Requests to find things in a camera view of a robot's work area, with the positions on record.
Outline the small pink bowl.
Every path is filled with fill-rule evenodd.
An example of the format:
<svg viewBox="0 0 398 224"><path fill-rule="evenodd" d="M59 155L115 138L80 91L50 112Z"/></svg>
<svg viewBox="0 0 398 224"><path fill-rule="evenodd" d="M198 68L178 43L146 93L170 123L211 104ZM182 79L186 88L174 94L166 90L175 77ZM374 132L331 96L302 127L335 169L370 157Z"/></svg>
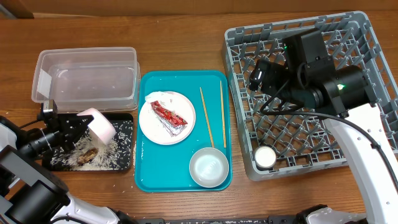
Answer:
<svg viewBox="0 0 398 224"><path fill-rule="evenodd" d="M114 126L95 108L90 108L77 114L77 116L89 115L93 117L93 120L88 124L90 135L105 145L109 144L116 134Z"/></svg>

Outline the white paper cup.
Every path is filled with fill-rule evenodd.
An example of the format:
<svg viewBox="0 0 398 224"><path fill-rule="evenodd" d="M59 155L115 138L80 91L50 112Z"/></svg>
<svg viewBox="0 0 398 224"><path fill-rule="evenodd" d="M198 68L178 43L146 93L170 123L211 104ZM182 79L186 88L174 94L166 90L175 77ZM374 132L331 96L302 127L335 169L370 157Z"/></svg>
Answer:
<svg viewBox="0 0 398 224"><path fill-rule="evenodd" d="M275 165L277 155L269 146L259 146L254 151L254 161L261 169L271 169Z"/></svg>

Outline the red foil snack wrapper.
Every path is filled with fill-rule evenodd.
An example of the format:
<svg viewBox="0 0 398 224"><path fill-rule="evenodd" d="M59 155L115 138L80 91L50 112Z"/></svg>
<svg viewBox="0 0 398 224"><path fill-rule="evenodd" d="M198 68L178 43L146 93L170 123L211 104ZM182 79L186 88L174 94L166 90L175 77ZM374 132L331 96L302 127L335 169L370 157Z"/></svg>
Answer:
<svg viewBox="0 0 398 224"><path fill-rule="evenodd" d="M159 101L151 102L150 105L153 113L172 137L179 135L188 124L182 117L164 108Z"/></svg>

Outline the brown food scrap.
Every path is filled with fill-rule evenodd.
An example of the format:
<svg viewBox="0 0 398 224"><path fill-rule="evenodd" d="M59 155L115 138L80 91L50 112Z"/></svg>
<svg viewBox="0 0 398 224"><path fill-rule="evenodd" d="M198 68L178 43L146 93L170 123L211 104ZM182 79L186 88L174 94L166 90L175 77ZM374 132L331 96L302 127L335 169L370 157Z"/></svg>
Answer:
<svg viewBox="0 0 398 224"><path fill-rule="evenodd" d="M91 161L98 153L97 148L91 148L85 153L81 154L78 159L77 159L77 164L79 166L82 166L86 164L87 162Z"/></svg>

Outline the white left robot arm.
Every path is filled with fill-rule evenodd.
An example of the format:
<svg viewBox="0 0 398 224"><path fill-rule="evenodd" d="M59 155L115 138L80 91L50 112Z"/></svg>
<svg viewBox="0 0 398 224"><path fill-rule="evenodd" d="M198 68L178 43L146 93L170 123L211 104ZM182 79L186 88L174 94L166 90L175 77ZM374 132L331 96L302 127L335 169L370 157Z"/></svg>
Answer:
<svg viewBox="0 0 398 224"><path fill-rule="evenodd" d="M44 129L25 131L1 117L1 221L4 223L135 223L122 211L97 207L69 193L57 176L35 162L53 147L71 149L87 130L102 142L114 128L102 115L41 115Z"/></svg>

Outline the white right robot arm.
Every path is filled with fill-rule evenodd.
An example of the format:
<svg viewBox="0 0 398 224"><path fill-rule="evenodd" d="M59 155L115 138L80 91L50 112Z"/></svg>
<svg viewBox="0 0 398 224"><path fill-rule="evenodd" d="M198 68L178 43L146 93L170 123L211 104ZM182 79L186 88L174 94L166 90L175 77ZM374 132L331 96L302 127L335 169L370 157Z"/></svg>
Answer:
<svg viewBox="0 0 398 224"><path fill-rule="evenodd" d="M336 69L322 32L310 29L282 40L285 63L258 60L252 91L296 108L264 115L316 116L343 151L366 208L367 223L397 223L397 159L383 130L376 95L357 65Z"/></svg>

